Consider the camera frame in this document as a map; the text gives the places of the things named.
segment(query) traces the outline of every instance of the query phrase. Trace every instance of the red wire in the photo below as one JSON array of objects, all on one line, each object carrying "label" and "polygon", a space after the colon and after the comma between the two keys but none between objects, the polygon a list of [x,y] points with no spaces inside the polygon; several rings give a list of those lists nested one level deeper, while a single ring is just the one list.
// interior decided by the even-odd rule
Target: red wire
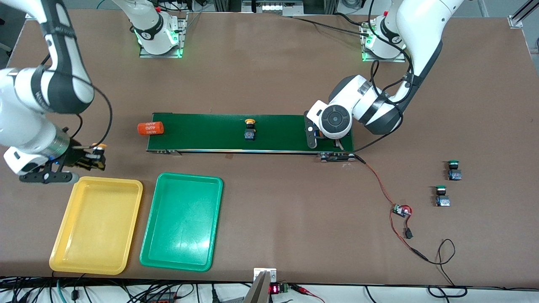
[{"label": "red wire", "polygon": [[[385,198],[391,203],[391,206],[395,206],[395,203],[393,202],[393,200],[391,199],[391,197],[389,196],[388,194],[388,191],[385,189],[385,186],[384,186],[384,183],[382,183],[382,179],[380,179],[380,177],[378,176],[378,174],[376,173],[376,171],[370,166],[368,165],[367,163],[365,163],[365,165],[370,169],[370,171],[372,171],[372,173],[376,176],[376,178],[378,179],[378,184],[380,184],[380,188],[382,189],[382,193],[384,194]],[[402,207],[405,207],[408,209],[409,211],[409,215],[408,215],[408,218],[406,218],[406,221],[405,221],[405,224],[408,223],[408,220],[410,219],[410,217],[412,216],[412,208],[408,205],[402,205]],[[402,241],[402,243],[404,245],[406,245],[406,247],[408,247],[410,250],[412,249],[412,247],[406,242],[406,240],[404,240],[404,238],[399,234],[399,232],[395,229],[395,226],[393,225],[393,217],[391,217],[393,215],[393,208],[391,208],[389,210],[389,223],[391,224],[391,229],[393,229],[393,232],[397,235],[397,237],[400,239],[400,241]]]},{"label": "red wire", "polygon": [[315,297],[315,298],[319,299],[320,301],[322,301],[322,302],[326,303],[326,302],[324,301],[324,299],[322,299],[322,298],[318,297],[318,296],[317,296],[317,295],[315,295],[315,294],[312,294],[312,292],[308,292],[308,293],[307,293],[307,295],[310,295],[311,297]]},{"label": "red wire", "polygon": [[389,201],[389,203],[391,203],[391,206],[394,206],[395,203],[393,203],[393,200],[389,196],[388,191],[385,189],[384,183],[382,183],[382,179],[380,179],[376,171],[370,165],[368,165],[367,163],[365,163],[365,165],[370,169],[370,171],[372,171],[372,173],[378,179],[378,184],[380,184],[380,188],[382,189],[382,193],[384,194],[385,198]]}]

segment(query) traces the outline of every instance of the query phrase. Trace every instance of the plastic tray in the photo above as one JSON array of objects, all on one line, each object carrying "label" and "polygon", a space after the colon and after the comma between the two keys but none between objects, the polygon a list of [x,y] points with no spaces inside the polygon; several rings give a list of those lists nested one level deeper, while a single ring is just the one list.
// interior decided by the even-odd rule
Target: plastic tray
[{"label": "plastic tray", "polygon": [[211,267],[223,181],[217,177],[162,173],[140,263],[203,272]]},{"label": "plastic tray", "polygon": [[73,186],[49,265],[54,271],[119,274],[127,264],[142,183],[82,177]]}]

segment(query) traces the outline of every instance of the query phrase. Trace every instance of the green tray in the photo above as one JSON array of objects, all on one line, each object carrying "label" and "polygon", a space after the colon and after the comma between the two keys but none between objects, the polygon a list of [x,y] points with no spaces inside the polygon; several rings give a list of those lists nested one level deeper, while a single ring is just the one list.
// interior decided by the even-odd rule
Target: green tray
[{"label": "green tray", "polygon": [[144,266],[203,272],[211,267],[223,181],[162,173],[142,242]]}]

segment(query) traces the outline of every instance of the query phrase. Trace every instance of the connector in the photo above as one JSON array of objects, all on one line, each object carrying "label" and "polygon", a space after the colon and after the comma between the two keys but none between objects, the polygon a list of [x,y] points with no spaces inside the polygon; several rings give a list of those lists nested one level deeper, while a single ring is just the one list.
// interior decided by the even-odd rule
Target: connector
[{"label": "connector", "polygon": [[71,292],[71,300],[76,301],[78,298],[79,298],[79,291],[78,290],[73,290]]},{"label": "connector", "polygon": [[404,231],[404,236],[406,237],[406,239],[413,238],[412,231],[410,230],[410,228],[406,228],[406,230]]}]

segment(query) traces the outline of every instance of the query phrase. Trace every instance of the green conveyor belt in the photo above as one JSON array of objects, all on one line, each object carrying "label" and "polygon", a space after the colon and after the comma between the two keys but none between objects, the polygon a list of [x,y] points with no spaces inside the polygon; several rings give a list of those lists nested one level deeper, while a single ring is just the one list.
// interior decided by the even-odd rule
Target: green conveyor belt
[{"label": "green conveyor belt", "polygon": [[[244,138],[245,119],[255,119],[254,141]],[[318,140],[307,146],[302,115],[218,115],[154,113],[164,133],[149,136],[147,151],[317,154],[340,152],[333,140]],[[350,133],[341,139],[344,150],[353,150]]]}]

